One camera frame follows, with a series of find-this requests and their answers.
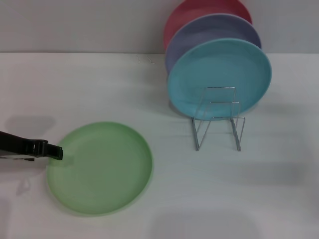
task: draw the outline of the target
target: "stack of plates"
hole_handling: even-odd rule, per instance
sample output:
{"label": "stack of plates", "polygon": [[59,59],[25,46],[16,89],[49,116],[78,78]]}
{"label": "stack of plates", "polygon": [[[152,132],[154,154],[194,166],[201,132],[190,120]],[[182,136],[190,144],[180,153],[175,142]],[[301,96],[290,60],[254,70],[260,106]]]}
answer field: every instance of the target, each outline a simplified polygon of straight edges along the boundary
{"label": "stack of plates", "polygon": [[[251,22],[238,0],[186,0],[173,11],[164,30],[165,64],[169,97],[181,113],[194,117],[206,87],[236,87],[241,112],[263,97],[272,71]],[[202,103],[222,99],[215,92]],[[230,116],[225,107],[198,113],[203,120]]]}

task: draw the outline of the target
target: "blue plate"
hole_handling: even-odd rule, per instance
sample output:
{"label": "blue plate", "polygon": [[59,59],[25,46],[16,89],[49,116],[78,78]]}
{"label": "blue plate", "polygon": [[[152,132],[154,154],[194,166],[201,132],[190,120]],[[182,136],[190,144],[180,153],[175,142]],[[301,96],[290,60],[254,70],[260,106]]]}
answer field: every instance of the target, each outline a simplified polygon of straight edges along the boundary
{"label": "blue plate", "polygon": [[224,13],[206,15],[191,21],[174,35],[165,56],[167,72],[191,48],[220,38],[242,39],[261,48],[258,33],[245,19]]}
{"label": "blue plate", "polygon": [[[267,91],[272,76],[267,56],[256,45],[239,39],[222,38],[198,45],[186,52],[168,76],[168,94],[172,104],[183,114],[194,117],[206,87],[236,87],[235,101],[244,112],[253,107]],[[232,89],[206,90],[197,119],[230,117],[227,104],[233,101]]]}

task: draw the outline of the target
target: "purple plate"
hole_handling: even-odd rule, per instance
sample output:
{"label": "purple plate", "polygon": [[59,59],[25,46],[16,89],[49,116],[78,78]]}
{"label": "purple plate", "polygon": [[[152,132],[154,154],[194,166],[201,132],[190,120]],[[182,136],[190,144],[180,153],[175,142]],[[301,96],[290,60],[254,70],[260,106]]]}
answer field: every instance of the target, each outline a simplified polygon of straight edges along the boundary
{"label": "purple plate", "polygon": [[167,72],[191,48],[219,38],[246,40],[261,48],[258,33],[245,19],[225,13],[206,15],[191,21],[174,35],[166,50]]}

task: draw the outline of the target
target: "green plate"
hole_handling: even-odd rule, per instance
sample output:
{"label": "green plate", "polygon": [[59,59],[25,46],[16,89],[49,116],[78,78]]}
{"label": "green plate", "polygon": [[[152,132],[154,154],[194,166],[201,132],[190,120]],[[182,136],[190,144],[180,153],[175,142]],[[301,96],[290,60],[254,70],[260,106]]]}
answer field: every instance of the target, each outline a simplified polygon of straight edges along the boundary
{"label": "green plate", "polygon": [[119,123],[86,125],[59,145],[63,160],[49,160],[47,183],[58,201],[82,214],[107,214],[128,205],[152,174],[148,144]]}

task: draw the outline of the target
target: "plate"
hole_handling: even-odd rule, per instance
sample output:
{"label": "plate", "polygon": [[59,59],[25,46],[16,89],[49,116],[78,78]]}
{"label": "plate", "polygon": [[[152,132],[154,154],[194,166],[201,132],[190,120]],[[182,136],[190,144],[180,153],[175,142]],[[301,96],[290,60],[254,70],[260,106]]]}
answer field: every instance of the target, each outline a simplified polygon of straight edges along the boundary
{"label": "plate", "polygon": [[186,0],[169,16],[164,28],[164,47],[168,47],[175,33],[184,25],[212,13],[237,15],[252,23],[247,8],[238,0]]}
{"label": "plate", "polygon": [[81,214],[107,214],[127,206],[152,174],[152,154],[146,141],[119,123],[86,125],[59,145],[64,150],[63,160],[50,159],[47,183],[62,205]]}
{"label": "plate", "polygon": [[[240,39],[222,38],[208,41],[186,52],[168,76],[168,94],[172,104],[183,114],[197,119],[230,117],[252,108],[267,91],[272,76],[267,56],[256,45]],[[236,87],[214,89],[207,87]],[[210,102],[240,102],[241,108]]]}
{"label": "plate", "polygon": [[206,15],[186,24],[172,38],[165,56],[167,71],[191,48],[219,38],[238,38],[261,48],[258,33],[245,19],[224,13]]}

